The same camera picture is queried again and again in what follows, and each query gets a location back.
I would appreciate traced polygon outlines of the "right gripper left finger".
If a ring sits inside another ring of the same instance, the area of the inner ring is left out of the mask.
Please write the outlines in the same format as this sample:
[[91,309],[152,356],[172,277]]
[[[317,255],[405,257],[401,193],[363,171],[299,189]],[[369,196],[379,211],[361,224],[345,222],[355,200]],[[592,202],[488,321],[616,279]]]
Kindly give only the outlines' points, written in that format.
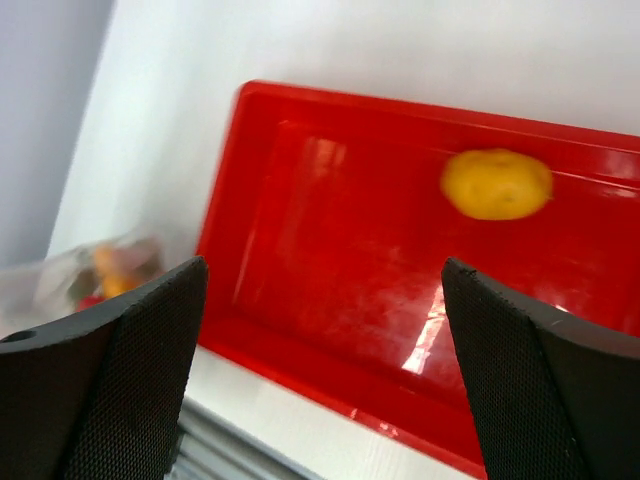
[[204,314],[192,258],[113,299],[1,343],[5,479],[160,479]]

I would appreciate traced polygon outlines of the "clear pink-dotted zip bag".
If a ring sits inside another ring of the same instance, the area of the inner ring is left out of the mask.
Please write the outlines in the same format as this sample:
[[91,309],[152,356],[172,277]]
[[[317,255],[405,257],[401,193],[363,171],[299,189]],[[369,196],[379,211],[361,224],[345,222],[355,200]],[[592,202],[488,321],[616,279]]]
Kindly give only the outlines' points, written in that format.
[[155,236],[84,244],[1,271],[1,336],[8,337],[133,290],[164,272]]

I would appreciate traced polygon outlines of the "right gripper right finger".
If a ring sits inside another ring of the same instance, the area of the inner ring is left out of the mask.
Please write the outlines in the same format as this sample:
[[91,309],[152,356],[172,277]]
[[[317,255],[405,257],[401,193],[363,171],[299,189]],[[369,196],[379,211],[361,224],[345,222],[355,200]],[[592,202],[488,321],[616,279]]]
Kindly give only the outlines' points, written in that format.
[[491,479],[635,479],[639,341],[448,259],[446,314]]

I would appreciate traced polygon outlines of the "yellow lemon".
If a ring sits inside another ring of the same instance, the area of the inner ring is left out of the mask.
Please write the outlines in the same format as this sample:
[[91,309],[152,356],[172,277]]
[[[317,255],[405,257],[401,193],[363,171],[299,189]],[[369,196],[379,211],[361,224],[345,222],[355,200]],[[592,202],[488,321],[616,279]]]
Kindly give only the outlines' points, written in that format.
[[517,220],[538,212],[552,198],[553,173],[527,155],[504,149],[471,150],[447,161],[440,188],[467,217]]

